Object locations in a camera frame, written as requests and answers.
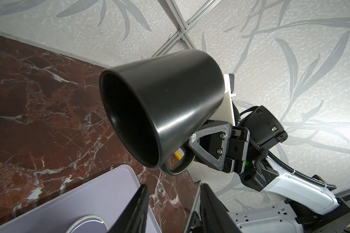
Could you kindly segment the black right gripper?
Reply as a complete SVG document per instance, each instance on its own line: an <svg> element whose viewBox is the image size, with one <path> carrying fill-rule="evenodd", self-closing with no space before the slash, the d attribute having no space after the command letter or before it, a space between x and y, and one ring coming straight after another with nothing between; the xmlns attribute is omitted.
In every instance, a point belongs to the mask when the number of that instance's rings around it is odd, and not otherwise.
<svg viewBox="0 0 350 233"><path fill-rule="evenodd" d="M249 148L250 131L225 121L203 125L188 141L196 157L214 170L243 173Z"/></svg>

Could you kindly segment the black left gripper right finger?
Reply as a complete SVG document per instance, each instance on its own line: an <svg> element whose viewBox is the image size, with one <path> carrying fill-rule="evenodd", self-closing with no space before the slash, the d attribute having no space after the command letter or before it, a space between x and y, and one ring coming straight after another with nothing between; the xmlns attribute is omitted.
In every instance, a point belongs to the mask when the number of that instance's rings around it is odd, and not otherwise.
<svg viewBox="0 0 350 233"><path fill-rule="evenodd" d="M208 184L200 186L200 215L204 233L240 233Z"/></svg>

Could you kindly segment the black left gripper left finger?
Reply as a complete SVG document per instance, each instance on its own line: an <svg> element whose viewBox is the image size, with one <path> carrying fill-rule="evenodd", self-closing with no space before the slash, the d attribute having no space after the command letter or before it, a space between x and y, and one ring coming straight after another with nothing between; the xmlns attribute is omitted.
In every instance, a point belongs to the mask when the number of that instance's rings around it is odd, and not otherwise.
<svg viewBox="0 0 350 233"><path fill-rule="evenodd" d="M148 208L148 186L143 184L108 233L145 233Z"/></svg>

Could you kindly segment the black mug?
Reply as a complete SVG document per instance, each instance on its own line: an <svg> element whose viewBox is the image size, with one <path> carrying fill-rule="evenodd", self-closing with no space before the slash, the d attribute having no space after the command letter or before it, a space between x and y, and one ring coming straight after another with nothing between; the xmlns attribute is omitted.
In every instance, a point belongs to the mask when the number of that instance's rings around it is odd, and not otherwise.
<svg viewBox="0 0 350 233"><path fill-rule="evenodd" d="M217 62L200 50L184 50L104 70L99 79L107 117L131 155L149 169L178 175L194 160L168 159L217 111L225 94Z"/></svg>

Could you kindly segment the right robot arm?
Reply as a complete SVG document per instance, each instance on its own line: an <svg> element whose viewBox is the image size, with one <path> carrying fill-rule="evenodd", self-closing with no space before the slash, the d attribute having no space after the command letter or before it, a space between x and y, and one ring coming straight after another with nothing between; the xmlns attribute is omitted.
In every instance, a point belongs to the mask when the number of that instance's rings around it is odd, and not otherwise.
<svg viewBox="0 0 350 233"><path fill-rule="evenodd" d="M257 192L283 196L260 209L232 213L207 184L201 186L200 209L193 233L350 233L350 206L333 194L335 186L307 176L271 152L287 132L263 106L233 109L236 125L209 120L188 141L194 159L225 173Z"/></svg>

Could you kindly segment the lavender mug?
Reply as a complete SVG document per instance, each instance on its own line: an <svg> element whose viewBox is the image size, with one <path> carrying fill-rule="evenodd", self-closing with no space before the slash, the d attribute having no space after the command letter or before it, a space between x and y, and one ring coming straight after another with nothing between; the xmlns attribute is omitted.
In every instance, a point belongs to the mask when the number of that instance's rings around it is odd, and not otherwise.
<svg viewBox="0 0 350 233"><path fill-rule="evenodd" d="M73 223L66 233L107 233L107 223L97 215L87 215Z"/></svg>

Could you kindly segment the yellow item on table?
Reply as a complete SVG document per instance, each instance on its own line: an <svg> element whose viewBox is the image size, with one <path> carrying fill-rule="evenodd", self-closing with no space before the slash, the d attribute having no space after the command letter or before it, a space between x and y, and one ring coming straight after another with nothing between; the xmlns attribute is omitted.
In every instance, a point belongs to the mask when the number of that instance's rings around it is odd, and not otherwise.
<svg viewBox="0 0 350 233"><path fill-rule="evenodd" d="M174 152L174 156L177 158L177 160L181 160L184 156L184 152L181 148L179 148L177 151Z"/></svg>

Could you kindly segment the lavender plastic tray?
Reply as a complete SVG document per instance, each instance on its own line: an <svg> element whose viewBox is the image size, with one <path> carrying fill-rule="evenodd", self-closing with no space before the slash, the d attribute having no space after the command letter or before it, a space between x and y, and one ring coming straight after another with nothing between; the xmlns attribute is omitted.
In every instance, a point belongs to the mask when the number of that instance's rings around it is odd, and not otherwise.
<svg viewBox="0 0 350 233"><path fill-rule="evenodd" d="M133 169L121 165L3 224L0 233L65 233L89 215L111 228L139 187Z"/></svg>

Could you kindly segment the aluminium frame post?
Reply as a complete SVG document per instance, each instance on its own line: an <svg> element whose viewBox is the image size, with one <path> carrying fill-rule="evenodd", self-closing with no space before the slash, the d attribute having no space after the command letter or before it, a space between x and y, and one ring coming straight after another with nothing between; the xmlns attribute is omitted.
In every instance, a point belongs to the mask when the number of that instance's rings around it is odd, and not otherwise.
<svg viewBox="0 0 350 233"><path fill-rule="evenodd" d="M189 19L185 20L176 1L158 1L177 28L177 31L154 53L152 57L166 55L177 43L183 41L186 49L196 49L194 42L189 36L189 32L199 24L221 1L209 0Z"/></svg>

